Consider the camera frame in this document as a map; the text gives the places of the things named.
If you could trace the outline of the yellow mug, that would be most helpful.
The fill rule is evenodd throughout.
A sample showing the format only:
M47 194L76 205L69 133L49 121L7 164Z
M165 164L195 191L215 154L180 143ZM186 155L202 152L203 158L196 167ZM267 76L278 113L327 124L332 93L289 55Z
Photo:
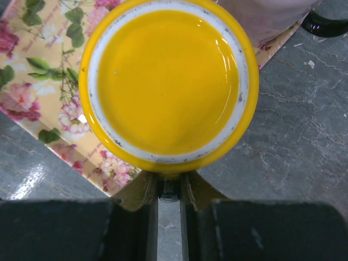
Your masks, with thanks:
M253 47L212 1L125 1L88 40L78 80L93 133L157 173L224 156L247 130L259 91Z

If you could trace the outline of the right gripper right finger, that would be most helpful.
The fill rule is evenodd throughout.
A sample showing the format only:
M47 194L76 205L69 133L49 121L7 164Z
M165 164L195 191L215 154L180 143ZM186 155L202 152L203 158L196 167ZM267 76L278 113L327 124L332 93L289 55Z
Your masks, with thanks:
M231 200L181 174L184 260L347 260L347 222L316 201Z

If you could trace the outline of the purple mug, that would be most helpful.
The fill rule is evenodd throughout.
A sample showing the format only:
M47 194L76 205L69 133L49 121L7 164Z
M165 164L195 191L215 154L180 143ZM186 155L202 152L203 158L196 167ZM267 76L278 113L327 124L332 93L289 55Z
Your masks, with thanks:
M322 38L347 33L347 20L328 19L314 9L315 0L220 0L215 1L242 26L254 46L264 44L298 23L307 32Z

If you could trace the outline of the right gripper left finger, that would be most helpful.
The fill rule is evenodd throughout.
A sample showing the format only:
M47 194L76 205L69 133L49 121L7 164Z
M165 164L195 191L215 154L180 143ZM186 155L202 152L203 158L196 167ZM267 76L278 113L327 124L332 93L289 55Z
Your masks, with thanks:
M156 260L157 178L110 198L1 201L1 260Z

